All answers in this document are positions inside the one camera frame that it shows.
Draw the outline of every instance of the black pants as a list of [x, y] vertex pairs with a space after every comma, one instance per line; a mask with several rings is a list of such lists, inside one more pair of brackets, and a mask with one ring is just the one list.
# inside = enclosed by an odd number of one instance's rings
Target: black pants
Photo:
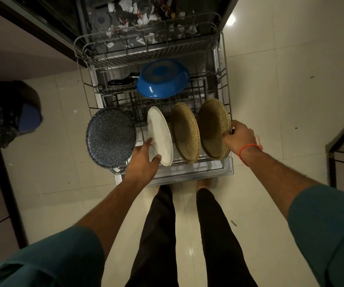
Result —
[[[242, 249], [213, 194], [201, 188], [196, 196], [208, 287], [257, 286]], [[160, 186], [140, 238], [139, 251], [126, 286], [178, 286], [176, 213], [168, 186]]]

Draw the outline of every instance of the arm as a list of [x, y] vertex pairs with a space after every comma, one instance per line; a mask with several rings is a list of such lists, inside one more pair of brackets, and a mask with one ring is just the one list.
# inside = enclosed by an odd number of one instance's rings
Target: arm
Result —
[[[224, 133], [224, 142], [238, 155], [243, 145], [256, 144], [254, 132], [236, 120], [232, 121], [234, 134]], [[256, 147], [247, 147], [241, 157], [265, 187], [280, 212], [287, 219], [294, 198], [304, 189], [318, 182], [290, 169]]]
[[143, 146], [135, 148], [122, 183], [76, 223], [77, 226], [89, 227], [95, 232], [102, 243], [106, 259], [133, 201], [159, 168], [161, 155], [156, 155], [149, 162], [151, 142], [152, 139], [148, 139]]

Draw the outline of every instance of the frying pan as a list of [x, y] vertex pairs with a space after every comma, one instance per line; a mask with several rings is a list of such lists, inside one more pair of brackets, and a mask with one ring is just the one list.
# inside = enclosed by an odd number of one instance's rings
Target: frying pan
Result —
[[160, 59], [148, 63], [141, 73], [130, 73], [122, 80], [111, 80], [109, 86], [136, 82], [136, 88], [145, 97], [163, 99], [182, 91], [189, 82], [189, 71], [180, 62]]
[[136, 129], [127, 113], [115, 107], [99, 110], [87, 126], [86, 145], [91, 159], [103, 168], [123, 165], [136, 144]]

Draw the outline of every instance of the black pan handle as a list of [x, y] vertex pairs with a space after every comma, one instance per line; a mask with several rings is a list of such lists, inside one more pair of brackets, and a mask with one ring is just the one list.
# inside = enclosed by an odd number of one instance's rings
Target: black pan handle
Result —
[[123, 78], [122, 80], [110, 80], [107, 84], [109, 86], [122, 86], [134, 82], [140, 76], [139, 72], [131, 72], [129, 76]]

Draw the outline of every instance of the shirt sleeve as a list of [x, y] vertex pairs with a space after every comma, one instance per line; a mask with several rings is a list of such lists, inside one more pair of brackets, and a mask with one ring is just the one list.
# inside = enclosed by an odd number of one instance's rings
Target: shirt sleeve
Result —
[[0, 263], [0, 286], [100, 286], [105, 256], [88, 227], [73, 226]]
[[320, 286], [344, 286], [344, 192], [326, 185], [303, 190], [288, 224]]

